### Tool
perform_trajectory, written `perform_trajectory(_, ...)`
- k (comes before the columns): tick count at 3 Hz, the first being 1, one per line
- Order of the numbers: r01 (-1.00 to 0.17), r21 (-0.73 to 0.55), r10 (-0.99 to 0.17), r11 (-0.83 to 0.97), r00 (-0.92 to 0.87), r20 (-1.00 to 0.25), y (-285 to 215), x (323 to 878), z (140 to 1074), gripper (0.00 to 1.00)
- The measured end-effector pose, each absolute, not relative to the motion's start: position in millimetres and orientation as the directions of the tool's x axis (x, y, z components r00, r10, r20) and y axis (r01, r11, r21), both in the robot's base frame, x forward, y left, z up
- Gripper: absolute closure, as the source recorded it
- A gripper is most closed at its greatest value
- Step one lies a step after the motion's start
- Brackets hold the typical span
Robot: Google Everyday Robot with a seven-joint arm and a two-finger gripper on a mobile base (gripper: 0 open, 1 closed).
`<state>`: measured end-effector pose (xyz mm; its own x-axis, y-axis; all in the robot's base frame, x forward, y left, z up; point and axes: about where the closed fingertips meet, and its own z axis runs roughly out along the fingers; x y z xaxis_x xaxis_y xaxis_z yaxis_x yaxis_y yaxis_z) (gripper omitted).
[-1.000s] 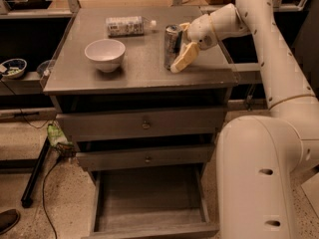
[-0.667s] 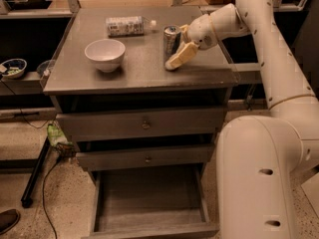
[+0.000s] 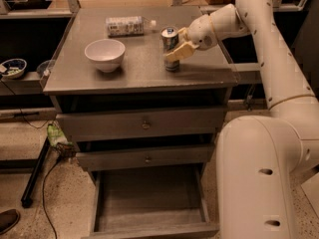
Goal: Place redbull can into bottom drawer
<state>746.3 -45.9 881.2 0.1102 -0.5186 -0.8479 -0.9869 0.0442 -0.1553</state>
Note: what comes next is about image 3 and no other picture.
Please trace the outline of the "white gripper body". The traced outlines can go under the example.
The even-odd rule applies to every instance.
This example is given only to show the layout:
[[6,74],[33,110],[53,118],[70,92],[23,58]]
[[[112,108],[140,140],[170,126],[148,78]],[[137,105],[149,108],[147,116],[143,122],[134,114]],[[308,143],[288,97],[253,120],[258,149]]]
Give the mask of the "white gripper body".
[[211,17],[202,15],[187,28],[188,39],[198,50],[205,51],[217,45]]

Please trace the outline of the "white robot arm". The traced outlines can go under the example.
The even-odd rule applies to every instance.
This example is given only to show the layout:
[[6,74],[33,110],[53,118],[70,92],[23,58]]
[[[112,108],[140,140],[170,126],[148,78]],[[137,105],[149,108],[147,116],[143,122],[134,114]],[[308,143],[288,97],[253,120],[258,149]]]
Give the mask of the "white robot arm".
[[273,17],[272,0],[235,0],[195,19],[168,62],[251,35],[268,116],[230,121],[216,144],[221,239],[297,239],[290,175],[319,161],[319,101]]

